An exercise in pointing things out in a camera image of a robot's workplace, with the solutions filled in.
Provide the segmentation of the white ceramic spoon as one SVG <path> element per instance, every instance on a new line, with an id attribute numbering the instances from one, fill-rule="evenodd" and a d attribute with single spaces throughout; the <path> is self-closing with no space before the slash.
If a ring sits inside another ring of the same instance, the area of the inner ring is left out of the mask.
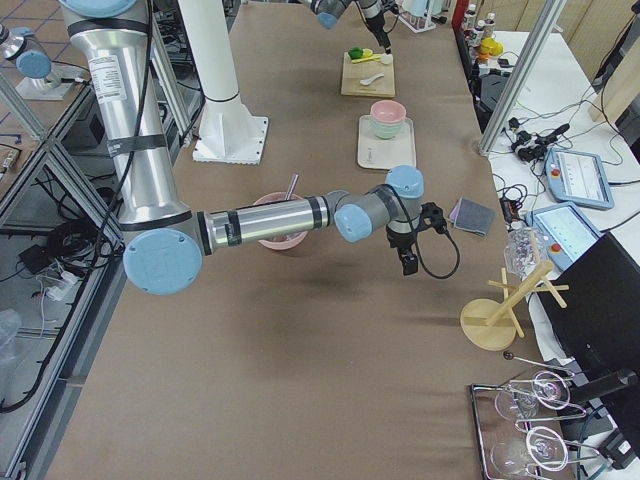
<path id="1" fill-rule="evenodd" d="M 378 72 L 374 75 L 371 75 L 367 78 L 363 78 L 359 81 L 359 84 L 362 86 L 370 86 L 372 85 L 375 81 L 382 79 L 385 76 L 385 74 L 383 72 Z"/>

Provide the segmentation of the small pink bowl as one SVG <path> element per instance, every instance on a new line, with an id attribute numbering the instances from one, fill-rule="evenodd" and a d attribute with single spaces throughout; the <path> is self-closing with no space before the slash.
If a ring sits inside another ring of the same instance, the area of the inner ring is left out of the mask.
<path id="1" fill-rule="evenodd" d="M 373 119 L 384 124 L 396 124 L 406 118 L 405 107 L 390 99 L 379 100 L 370 107 L 370 115 Z"/>

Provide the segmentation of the green bowl stack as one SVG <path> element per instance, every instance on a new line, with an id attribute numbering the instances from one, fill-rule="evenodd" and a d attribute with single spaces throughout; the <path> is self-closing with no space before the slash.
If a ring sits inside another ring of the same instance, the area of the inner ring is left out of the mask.
<path id="1" fill-rule="evenodd" d="M 382 122 L 373 116 L 369 118 L 370 127 L 373 134 L 380 139 L 390 140 L 396 137 L 402 130 L 404 121 L 400 120 L 397 122 L 386 123 Z"/>

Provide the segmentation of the large pink ice bowl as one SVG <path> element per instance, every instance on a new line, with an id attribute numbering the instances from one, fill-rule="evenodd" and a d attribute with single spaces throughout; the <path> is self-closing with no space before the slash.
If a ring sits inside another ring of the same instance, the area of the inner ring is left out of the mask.
<path id="1" fill-rule="evenodd" d="M 273 192 L 266 194 L 254 202 L 254 205 L 261 205 L 267 203 L 273 203 L 276 201 L 282 201 L 285 199 L 285 192 Z M 264 240 L 259 240 L 259 243 L 265 248 L 275 250 L 275 251 L 284 251 L 292 249 L 298 246 L 300 243 L 304 241 L 307 236 L 306 231 L 289 233 L 286 235 L 279 235 L 276 237 L 267 238 Z"/>

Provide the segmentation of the yellow plastic knife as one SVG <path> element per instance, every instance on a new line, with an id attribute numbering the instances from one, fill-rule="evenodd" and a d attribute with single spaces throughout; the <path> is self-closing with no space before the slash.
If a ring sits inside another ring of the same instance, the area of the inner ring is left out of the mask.
<path id="1" fill-rule="evenodd" d="M 362 57 L 362 58 L 358 58 L 358 59 L 352 59 L 351 63 L 352 64 L 361 64 L 361 63 L 366 63 L 366 62 L 371 62 L 371 61 L 379 61 L 380 60 L 380 55 L 371 55 L 369 57 Z"/>

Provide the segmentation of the grey folded cloth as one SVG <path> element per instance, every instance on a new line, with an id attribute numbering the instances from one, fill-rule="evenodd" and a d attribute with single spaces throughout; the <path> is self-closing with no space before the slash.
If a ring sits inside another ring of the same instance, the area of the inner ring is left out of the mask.
<path id="1" fill-rule="evenodd" d="M 449 214 L 456 229 L 486 236 L 489 233 L 495 211 L 472 200 L 459 198 Z"/>

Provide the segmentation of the cream serving tray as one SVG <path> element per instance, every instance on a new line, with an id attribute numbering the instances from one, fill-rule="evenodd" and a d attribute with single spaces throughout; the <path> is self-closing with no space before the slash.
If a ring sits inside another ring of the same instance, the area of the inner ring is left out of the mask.
<path id="1" fill-rule="evenodd" d="M 406 118 L 395 137 L 382 139 L 373 133 L 370 116 L 362 115 L 358 122 L 356 163 L 362 168 L 376 170 L 390 170 L 400 165 L 416 167 L 413 121 Z"/>

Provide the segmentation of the clear glass cup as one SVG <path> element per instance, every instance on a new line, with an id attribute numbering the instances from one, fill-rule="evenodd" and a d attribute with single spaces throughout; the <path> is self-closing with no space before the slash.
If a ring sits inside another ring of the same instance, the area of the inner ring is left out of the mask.
<path id="1" fill-rule="evenodd" d="M 520 278 L 529 275 L 541 260 L 548 258 L 544 238 L 534 227 L 524 227 L 508 233 L 504 249 L 506 269 Z"/>

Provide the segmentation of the near teach pendant tablet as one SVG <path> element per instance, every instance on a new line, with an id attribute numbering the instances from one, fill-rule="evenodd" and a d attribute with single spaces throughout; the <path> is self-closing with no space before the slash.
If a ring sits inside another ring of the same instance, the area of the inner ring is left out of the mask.
<path id="1" fill-rule="evenodd" d="M 542 233 L 544 251 L 560 271 L 568 269 L 602 236 L 573 202 L 530 211 L 525 221 Z"/>

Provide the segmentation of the teach pendant tablet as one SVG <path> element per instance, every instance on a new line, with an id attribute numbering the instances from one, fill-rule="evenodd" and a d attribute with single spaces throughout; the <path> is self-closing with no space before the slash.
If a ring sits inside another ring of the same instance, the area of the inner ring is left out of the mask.
<path id="1" fill-rule="evenodd" d="M 551 148 L 545 157 L 545 173 L 552 196 L 558 202 L 610 210 L 615 206 L 599 155 Z"/>
<path id="2" fill-rule="evenodd" d="M 530 211 L 525 221 L 542 233 L 544 251 L 560 271 L 568 269 L 602 236 L 573 202 Z"/>

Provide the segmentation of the far wine glass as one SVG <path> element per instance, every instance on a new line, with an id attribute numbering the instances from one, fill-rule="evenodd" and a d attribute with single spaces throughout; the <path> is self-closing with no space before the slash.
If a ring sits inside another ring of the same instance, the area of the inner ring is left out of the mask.
<path id="1" fill-rule="evenodd" d="M 513 379 L 501 385 L 494 400 L 497 413 L 506 420 L 533 419 L 541 407 L 562 410 L 569 405 L 566 381 L 548 370 L 529 379 Z"/>

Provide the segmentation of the wine glass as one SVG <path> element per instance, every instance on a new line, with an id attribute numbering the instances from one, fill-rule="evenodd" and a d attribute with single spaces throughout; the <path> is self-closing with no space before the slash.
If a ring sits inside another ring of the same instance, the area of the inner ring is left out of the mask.
<path id="1" fill-rule="evenodd" d="M 506 420 L 533 419 L 541 407 L 562 410 L 569 405 L 566 381 L 548 370 L 529 379 L 513 379 L 501 385 L 494 400 L 497 413 Z"/>
<path id="2" fill-rule="evenodd" d="M 538 426 L 524 436 L 496 443 L 490 451 L 494 469 L 505 479 L 548 479 L 562 471 L 569 461 L 561 436 L 549 427 Z"/>

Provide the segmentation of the near wine glass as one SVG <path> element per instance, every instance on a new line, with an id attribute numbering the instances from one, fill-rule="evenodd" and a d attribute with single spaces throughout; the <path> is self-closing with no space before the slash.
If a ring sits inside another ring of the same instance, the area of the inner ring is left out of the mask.
<path id="1" fill-rule="evenodd" d="M 505 479 L 548 479 L 562 471 L 569 461 L 561 436 L 549 427 L 538 426 L 524 436 L 496 443 L 490 451 L 494 469 Z"/>

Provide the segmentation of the aluminium frame post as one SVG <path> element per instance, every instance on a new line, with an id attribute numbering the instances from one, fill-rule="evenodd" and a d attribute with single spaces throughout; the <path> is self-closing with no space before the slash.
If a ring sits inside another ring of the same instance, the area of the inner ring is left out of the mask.
<path id="1" fill-rule="evenodd" d="M 478 151 L 481 156 L 489 156 L 501 130 L 507 124 L 509 114 L 566 4 L 567 0 L 545 1 L 479 141 Z"/>

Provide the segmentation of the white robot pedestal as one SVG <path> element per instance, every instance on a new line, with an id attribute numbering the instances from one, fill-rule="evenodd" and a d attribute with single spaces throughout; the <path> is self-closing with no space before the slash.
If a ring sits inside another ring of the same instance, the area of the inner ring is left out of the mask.
<path id="1" fill-rule="evenodd" d="M 193 158 L 259 164 L 268 119 L 242 102 L 222 3 L 185 0 L 179 8 L 205 97 Z"/>

